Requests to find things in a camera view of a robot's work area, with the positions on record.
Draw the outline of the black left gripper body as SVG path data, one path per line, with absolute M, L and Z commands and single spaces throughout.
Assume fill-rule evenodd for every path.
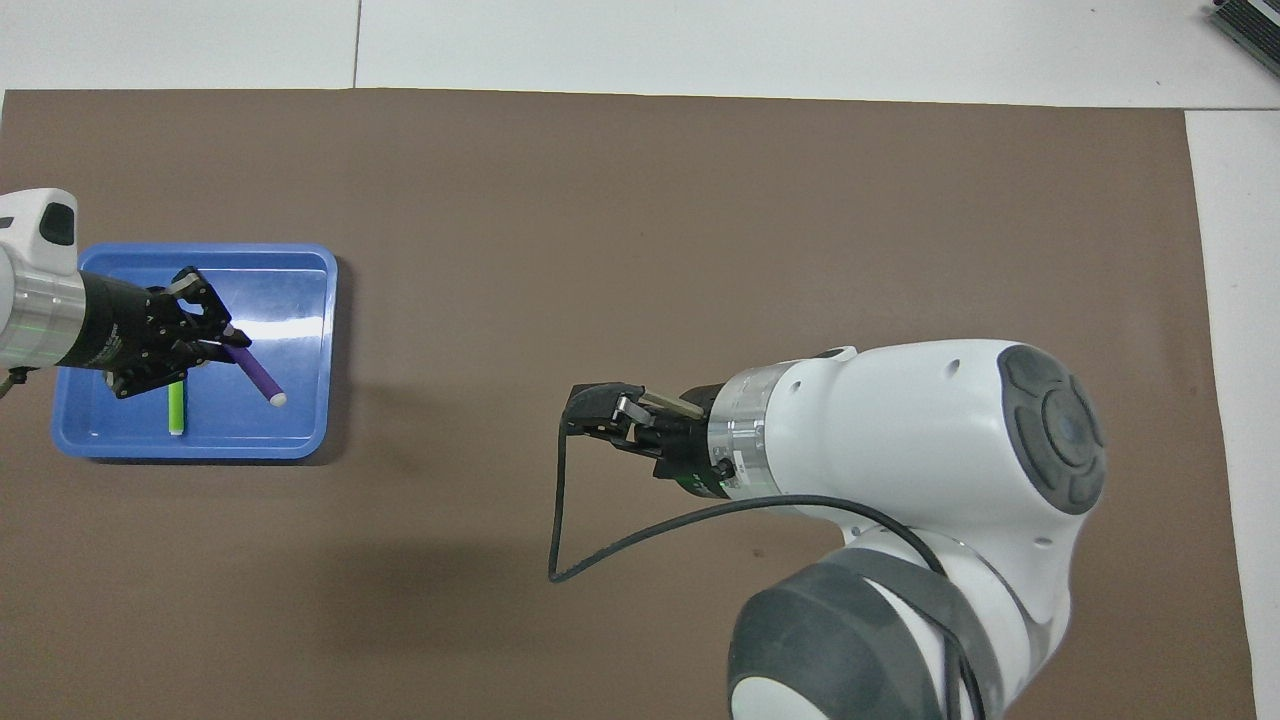
M 92 272 L 79 273 L 84 318 L 78 334 L 78 366 L 109 372 L 142 357 L 146 350 L 184 342 L 177 304 L 159 288 L 145 288 Z

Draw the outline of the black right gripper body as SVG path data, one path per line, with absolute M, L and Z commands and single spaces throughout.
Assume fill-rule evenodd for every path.
M 672 480 L 682 489 L 703 498 L 728 498 L 724 478 L 716 468 L 707 443 L 707 428 L 716 397 L 723 386 L 700 386 L 680 397 L 704 411 L 694 420 L 675 410 L 660 410 L 655 437 L 660 457 L 655 461 L 655 478 Z

